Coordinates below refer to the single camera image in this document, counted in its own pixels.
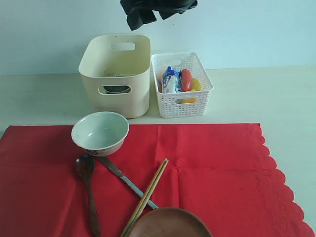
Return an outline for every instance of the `chopsticks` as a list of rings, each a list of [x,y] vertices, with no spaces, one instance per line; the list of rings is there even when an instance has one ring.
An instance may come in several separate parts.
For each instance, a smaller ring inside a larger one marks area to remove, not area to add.
[[[145,206],[147,205],[151,195],[153,194],[156,185],[164,171],[164,169],[166,168],[167,164],[168,164],[169,160],[167,158],[165,158],[161,165],[159,166],[159,169],[157,170],[156,174],[154,175],[152,181],[150,182],[149,186],[147,187],[144,196],[140,199],[134,213],[132,214],[131,218],[129,219],[127,225],[125,226],[123,233],[120,235],[120,237],[126,237],[130,230],[132,229],[132,227],[134,226],[134,224],[136,223],[136,221],[138,220],[138,218],[140,217],[140,215],[142,214],[143,210],[145,209]]]

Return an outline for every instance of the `brown wooden plate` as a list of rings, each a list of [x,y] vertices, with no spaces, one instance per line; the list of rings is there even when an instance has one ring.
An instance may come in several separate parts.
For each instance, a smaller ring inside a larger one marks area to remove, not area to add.
[[[212,237],[212,234],[194,214],[176,207],[162,207],[142,216],[128,236]]]

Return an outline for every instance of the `knife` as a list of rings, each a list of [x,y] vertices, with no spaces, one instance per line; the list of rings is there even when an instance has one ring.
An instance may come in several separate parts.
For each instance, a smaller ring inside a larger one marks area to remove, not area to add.
[[[127,178],[122,171],[117,168],[117,166],[109,160],[107,157],[97,157],[97,159],[113,174],[115,174],[118,178],[123,180],[140,198],[143,197],[144,193]],[[148,206],[150,206],[153,210],[158,209],[159,207],[151,200],[148,201]]]

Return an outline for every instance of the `white table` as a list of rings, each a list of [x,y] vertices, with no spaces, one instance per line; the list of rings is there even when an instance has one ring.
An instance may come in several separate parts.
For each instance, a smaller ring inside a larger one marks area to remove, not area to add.
[[[205,115],[161,118],[152,83],[149,111],[130,123],[259,122],[265,145],[316,232],[316,66],[208,74],[215,88]],[[74,124],[92,112],[80,75],[0,77],[0,137],[10,124]]]

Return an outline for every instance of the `cream storage bin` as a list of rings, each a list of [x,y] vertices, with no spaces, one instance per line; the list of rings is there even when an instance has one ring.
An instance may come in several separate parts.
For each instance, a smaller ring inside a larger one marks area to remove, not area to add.
[[[79,72],[96,111],[112,111],[126,118],[142,116],[149,108],[151,46],[142,35],[104,35],[88,45]],[[106,88],[128,86],[123,93]]]
[[[206,112],[213,85],[198,56],[193,52],[154,54],[151,58],[160,116],[178,118],[203,115]],[[168,66],[179,70],[189,69],[192,77],[199,80],[201,91],[163,94],[158,91],[157,77]],[[179,103],[181,99],[195,98],[193,103]]]

